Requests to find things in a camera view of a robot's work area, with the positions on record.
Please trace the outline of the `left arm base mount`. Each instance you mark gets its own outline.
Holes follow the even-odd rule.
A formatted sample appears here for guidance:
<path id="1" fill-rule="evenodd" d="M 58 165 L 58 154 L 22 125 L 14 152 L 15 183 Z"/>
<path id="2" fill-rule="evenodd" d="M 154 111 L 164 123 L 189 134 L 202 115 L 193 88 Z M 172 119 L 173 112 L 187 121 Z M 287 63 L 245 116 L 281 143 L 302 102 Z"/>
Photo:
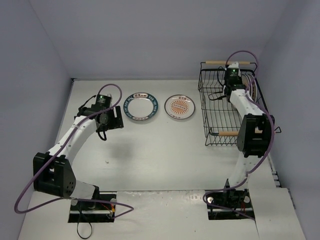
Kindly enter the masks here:
<path id="1" fill-rule="evenodd" d="M 72 201 L 69 223 L 113 223 L 116 207 L 109 203 Z"/>

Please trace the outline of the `red character plate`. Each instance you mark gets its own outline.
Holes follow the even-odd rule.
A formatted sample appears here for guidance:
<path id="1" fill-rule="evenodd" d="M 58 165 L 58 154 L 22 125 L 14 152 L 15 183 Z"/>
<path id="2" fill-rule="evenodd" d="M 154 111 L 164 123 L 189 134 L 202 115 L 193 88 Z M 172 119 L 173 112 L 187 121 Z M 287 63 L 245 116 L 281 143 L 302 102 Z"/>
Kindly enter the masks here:
<path id="1" fill-rule="evenodd" d="M 251 93 L 251 97 L 252 97 L 252 100 L 254 102 L 256 102 L 257 99 L 258 99 L 257 84 L 256 84 L 256 79 L 255 79 L 254 76 L 252 77 L 252 93 Z"/>
<path id="2" fill-rule="evenodd" d="M 256 89 L 256 82 L 255 82 L 255 78 L 254 76 L 249 72 L 247 73 L 248 76 L 248 80 L 251 83 L 250 85 L 250 96 L 252 98 L 253 101 L 256 101 L 257 99 L 257 89 Z"/>
<path id="3" fill-rule="evenodd" d="M 236 106 L 235 106 L 232 102 L 231 102 L 230 104 L 231 104 L 231 106 L 232 106 L 232 109 L 235 110 L 235 111 L 237 111 Z"/>

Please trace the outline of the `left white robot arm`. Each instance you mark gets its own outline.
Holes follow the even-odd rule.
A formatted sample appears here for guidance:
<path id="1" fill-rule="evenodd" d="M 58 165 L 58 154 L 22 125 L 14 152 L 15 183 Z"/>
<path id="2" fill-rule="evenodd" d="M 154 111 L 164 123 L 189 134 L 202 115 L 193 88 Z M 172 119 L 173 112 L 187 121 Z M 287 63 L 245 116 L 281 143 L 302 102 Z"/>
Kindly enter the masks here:
<path id="1" fill-rule="evenodd" d="M 33 173 L 36 191 L 64 199 L 82 199 L 89 210 L 100 204 L 100 189 L 76 179 L 73 161 L 87 139 L 97 134 L 107 140 L 107 131 L 124 127 L 120 106 L 111 107 L 112 96 L 96 95 L 91 107 L 82 105 L 73 125 L 61 140 L 46 153 L 37 153 L 33 158 Z"/>

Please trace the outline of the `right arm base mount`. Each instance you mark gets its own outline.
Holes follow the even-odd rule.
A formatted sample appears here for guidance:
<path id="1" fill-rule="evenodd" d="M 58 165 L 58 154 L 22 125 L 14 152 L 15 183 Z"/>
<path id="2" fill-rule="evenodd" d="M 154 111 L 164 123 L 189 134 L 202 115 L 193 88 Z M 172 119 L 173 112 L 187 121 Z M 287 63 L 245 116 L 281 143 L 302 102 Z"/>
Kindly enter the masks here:
<path id="1" fill-rule="evenodd" d="M 210 221 L 256 219 L 248 189 L 206 191 L 202 200 Z"/>

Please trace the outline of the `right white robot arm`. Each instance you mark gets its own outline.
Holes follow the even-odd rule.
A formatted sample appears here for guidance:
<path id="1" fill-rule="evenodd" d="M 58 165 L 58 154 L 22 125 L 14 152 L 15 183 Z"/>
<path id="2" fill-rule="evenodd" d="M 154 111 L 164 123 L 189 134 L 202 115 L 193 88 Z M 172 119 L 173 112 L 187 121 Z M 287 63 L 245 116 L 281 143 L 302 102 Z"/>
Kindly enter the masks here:
<path id="1" fill-rule="evenodd" d="M 225 183 L 225 190 L 221 193 L 222 202 L 233 206 L 240 198 L 236 190 L 247 188 L 250 175 L 268 156 L 275 130 L 273 117 L 253 101 L 248 86 L 242 82 L 240 68 L 235 64 L 225 69 L 224 94 L 241 117 L 236 134 L 239 157 L 234 171 Z"/>

